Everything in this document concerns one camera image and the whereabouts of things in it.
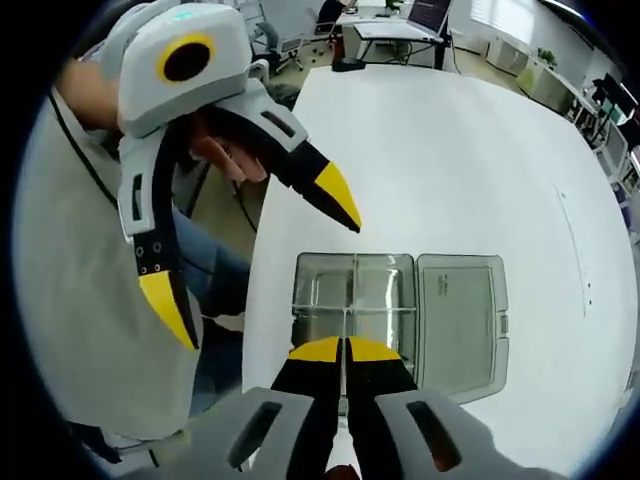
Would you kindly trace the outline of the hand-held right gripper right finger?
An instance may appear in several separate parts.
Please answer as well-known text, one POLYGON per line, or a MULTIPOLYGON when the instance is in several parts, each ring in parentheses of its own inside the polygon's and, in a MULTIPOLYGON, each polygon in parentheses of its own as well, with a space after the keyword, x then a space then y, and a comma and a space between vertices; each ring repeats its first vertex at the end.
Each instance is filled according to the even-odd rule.
POLYGON ((503 479, 487 427, 446 396, 420 389, 385 345, 346 341, 348 426, 364 479, 503 479))

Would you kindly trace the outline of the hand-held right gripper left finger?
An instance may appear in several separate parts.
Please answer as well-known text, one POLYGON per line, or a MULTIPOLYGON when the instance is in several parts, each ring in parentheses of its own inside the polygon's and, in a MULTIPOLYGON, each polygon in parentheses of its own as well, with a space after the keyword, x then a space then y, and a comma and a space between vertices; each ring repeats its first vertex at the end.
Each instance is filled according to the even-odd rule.
POLYGON ((321 479, 338 424, 342 340, 292 350, 269 388, 216 405, 203 479, 321 479))

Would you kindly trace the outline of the person's left hand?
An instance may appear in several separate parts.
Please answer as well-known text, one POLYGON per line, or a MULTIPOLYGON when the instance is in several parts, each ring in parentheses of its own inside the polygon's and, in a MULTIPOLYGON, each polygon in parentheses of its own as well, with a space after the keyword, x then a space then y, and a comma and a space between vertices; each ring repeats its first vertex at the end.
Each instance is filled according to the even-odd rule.
POLYGON ((191 140, 191 152, 235 182, 259 183, 267 177, 266 170, 257 157, 222 137, 214 138, 208 134, 194 136, 191 140))

